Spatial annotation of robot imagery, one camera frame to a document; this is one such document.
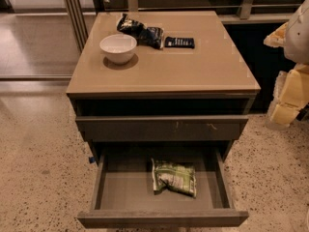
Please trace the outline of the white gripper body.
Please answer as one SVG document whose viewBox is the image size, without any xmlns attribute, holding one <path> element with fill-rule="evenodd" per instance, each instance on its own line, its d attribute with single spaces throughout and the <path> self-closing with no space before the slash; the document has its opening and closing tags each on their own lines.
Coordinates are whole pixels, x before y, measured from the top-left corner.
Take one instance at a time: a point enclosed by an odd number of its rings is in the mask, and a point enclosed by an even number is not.
<svg viewBox="0 0 309 232">
<path fill-rule="evenodd" d="M 279 101 L 297 109 L 309 102 L 309 65 L 296 64 L 287 74 Z"/>
</svg>

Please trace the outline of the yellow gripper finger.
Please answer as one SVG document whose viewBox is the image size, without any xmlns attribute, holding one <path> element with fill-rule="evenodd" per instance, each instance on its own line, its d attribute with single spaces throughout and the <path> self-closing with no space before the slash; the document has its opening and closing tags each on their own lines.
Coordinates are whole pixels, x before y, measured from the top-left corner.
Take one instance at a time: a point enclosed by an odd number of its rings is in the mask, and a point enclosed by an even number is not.
<svg viewBox="0 0 309 232">
<path fill-rule="evenodd" d="M 275 31 L 265 37 L 264 45 L 270 47 L 283 47 L 285 41 L 286 28 L 288 23 L 282 24 Z"/>
<path fill-rule="evenodd" d="M 269 119 L 279 125 L 289 125 L 299 114 L 299 111 L 288 106 L 283 106 L 279 103 L 272 102 L 270 104 Z"/>
</svg>

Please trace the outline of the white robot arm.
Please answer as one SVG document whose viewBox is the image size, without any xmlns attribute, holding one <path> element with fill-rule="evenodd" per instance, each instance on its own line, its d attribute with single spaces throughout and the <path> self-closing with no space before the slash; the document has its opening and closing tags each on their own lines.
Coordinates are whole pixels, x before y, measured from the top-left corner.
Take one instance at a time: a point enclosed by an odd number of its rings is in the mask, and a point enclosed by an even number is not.
<svg viewBox="0 0 309 232">
<path fill-rule="evenodd" d="M 305 0 L 290 20 L 264 39 L 270 47 L 282 47 L 286 59 L 295 62 L 275 80 L 273 101 L 266 125 L 273 130 L 287 128 L 309 103 L 309 0 Z"/>
</svg>

